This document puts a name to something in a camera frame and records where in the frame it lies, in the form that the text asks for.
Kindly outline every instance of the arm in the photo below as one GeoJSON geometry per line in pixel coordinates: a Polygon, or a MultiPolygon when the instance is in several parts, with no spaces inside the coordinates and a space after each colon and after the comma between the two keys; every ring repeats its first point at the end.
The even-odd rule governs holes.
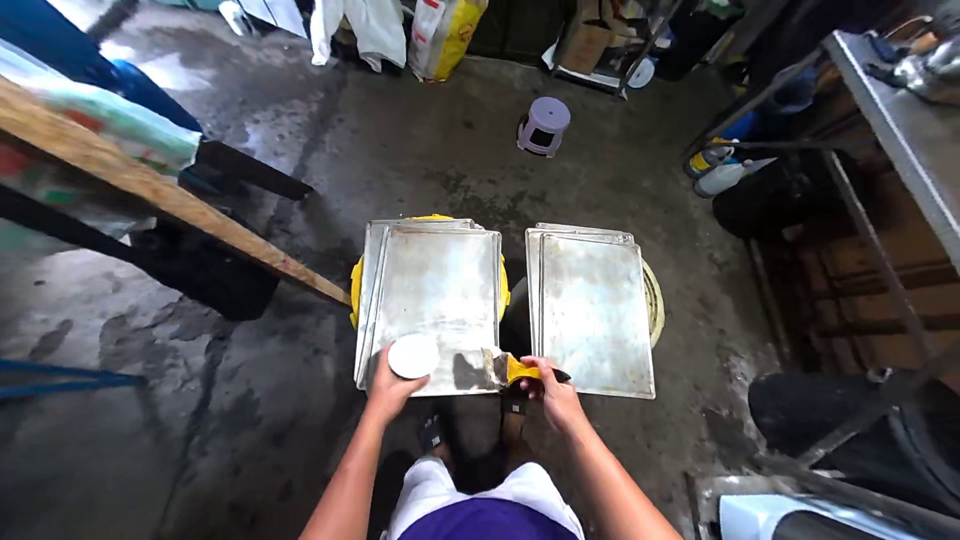
{"type": "Polygon", "coordinates": [[[600,440],[580,406],[573,385],[557,382],[546,358],[525,356],[520,360],[540,368],[547,421],[569,443],[592,506],[610,538],[681,540],[680,534],[600,440]]]}
{"type": "Polygon", "coordinates": [[[387,365],[387,346],[380,352],[376,373],[370,388],[367,406],[360,425],[350,439],[347,452],[326,485],[320,503],[310,516],[300,540],[342,538],[362,540],[367,537],[373,477],[380,455],[383,431],[396,418],[410,394],[423,388],[429,376],[402,380],[387,365]]]}

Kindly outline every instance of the stainless steel table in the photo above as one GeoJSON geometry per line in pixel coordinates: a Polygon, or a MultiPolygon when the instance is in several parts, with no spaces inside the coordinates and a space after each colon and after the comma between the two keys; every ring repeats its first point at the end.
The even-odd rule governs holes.
{"type": "Polygon", "coordinates": [[[823,45],[960,271],[960,109],[931,106],[869,77],[863,65],[878,60],[863,36],[834,32],[823,45]]]}
{"type": "MultiPolygon", "coordinates": [[[[911,195],[943,243],[954,268],[960,271],[960,179],[954,172],[960,165],[960,110],[929,105],[906,90],[897,90],[867,76],[864,64],[876,60],[870,43],[863,36],[833,32],[824,39],[822,47],[812,51],[800,62],[784,70],[781,77],[763,88],[755,88],[721,112],[687,147],[688,155],[699,151],[739,117],[752,110],[776,92],[796,74],[813,64],[826,51],[836,64],[854,101],[870,124],[877,140],[887,153],[897,172],[903,178],[911,195]]],[[[847,178],[839,159],[833,153],[836,143],[824,141],[790,141],[749,143],[722,143],[724,146],[751,148],[793,148],[823,150],[831,177],[840,196],[865,240],[873,263],[887,284],[888,292],[898,316],[906,326],[913,348],[924,365],[915,373],[898,372],[882,384],[873,398],[851,418],[814,443],[797,459],[789,459],[787,468],[802,476],[851,437],[868,428],[889,410],[911,396],[925,382],[941,377],[960,367],[960,339],[937,352],[913,306],[897,271],[876,235],[863,205],[847,178]]],[[[767,466],[761,468],[768,472],[767,466]]],[[[830,483],[842,484],[825,479],[830,483]]]]}

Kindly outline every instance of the plastic bag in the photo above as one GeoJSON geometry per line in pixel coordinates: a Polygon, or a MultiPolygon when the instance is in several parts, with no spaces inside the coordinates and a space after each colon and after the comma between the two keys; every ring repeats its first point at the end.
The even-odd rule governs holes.
{"type": "MultiPolygon", "coordinates": [[[[0,75],[34,94],[51,110],[116,144],[124,154],[152,167],[171,182],[193,163],[197,154],[200,133],[184,129],[113,92],[71,81],[2,39],[0,75]]],[[[33,160],[16,148],[0,143],[0,184],[114,238],[153,226],[153,216],[131,210],[125,194],[107,185],[78,181],[64,173],[65,170],[55,162],[33,160]]],[[[26,249],[49,255],[67,246],[45,234],[33,234],[38,237],[28,239],[28,230],[3,220],[0,250],[26,249]]]]}
{"type": "MultiPolygon", "coordinates": [[[[422,42],[410,40],[410,56],[417,57],[416,64],[411,61],[410,68],[421,80],[445,81],[467,53],[477,23],[487,9],[487,0],[436,1],[444,4],[440,22],[429,39],[428,47],[422,42]]],[[[428,28],[430,19],[436,16],[435,10],[426,0],[418,0],[414,27],[417,27],[419,19],[421,26],[428,28]]]]}
{"type": "Polygon", "coordinates": [[[414,25],[410,31],[410,53],[407,60],[414,73],[425,73],[430,62],[430,42],[440,19],[444,16],[446,4],[440,0],[417,0],[414,12],[414,25]]]}
{"type": "Polygon", "coordinates": [[[314,65],[330,59],[330,40],[344,15],[357,38],[357,51],[371,69],[381,70],[388,60],[403,67],[407,62],[403,11],[397,0],[317,0],[310,17],[314,65]]]}
{"type": "Polygon", "coordinates": [[[317,0],[310,15],[310,63],[326,65],[330,61],[330,40],[344,18],[344,0],[317,0]]]}

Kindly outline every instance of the white round object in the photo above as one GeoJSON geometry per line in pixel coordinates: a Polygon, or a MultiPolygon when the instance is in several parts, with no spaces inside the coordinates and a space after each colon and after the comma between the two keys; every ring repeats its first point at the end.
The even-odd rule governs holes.
{"type": "Polygon", "coordinates": [[[430,375],[440,365],[440,348],[433,337],[411,333],[394,342],[387,353],[387,362],[400,377],[419,379],[430,375]]]}
{"type": "Polygon", "coordinates": [[[627,86],[630,88],[643,88],[650,83],[654,78],[654,66],[653,61],[649,58],[645,58],[640,61],[640,65],[636,67],[634,74],[630,76],[630,81],[627,81],[627,86]]]}

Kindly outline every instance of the metal baking sheet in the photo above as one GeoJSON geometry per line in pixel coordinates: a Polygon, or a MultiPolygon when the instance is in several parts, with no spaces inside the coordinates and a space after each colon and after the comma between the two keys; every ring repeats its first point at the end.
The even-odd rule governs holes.
{"type": "Polygon", "coordinates": [[[442,361],[415,395],[496,392],[481,348],[499,344],[500,233],[391,227],[385,234],[358,387],[366,388],[376,352],[426,333],[437,338],[442,361]]]}
{"type": "Polygon", "coordinates": [[[357,307],[357,346],[353,358],[354,381],[359,381],[360,368],[363,364],[361,353],[370,317],[373,280],[380,262],[383,235],[388,228],[400,225],[435,229],[483,229],[473,223],[472,219],[374,219],[367,224],[367,232],[364,237],[363,270],[360,278],[360,303],[357,307]]]}
{"type": "Polygon", "coordinates": [[[578,391],[656,397],[639,246],[544,234],[540,307],[540,351],[578,391]]]}
{"type": "Polygon", "coordinates": [[[613,229],[597,229],[595,227],[580,227],[579,225],[563,225],[561,223],[542,223],[537,224],[537,229],[549,229],[551,231],[570,231],[578,234],[623,234],[628,244],[634,243],[634,236],[622,231],[613,229]]]}
{"type": "Polygon", "coordinates": [[[540,240],[545,233],[562,235],[581,234],[594,240],[611,243],[634,243],[634,236],[620,231],[605,229],[577,228],[572,225],[557,225],[552,223],[538,223],[535,229],[526,231],[527,251],[527,287],[530,303],[530,340],[534,355],[540,355],[540,240]],[[541,228],[540,225],[554,229],[541,228]]]}

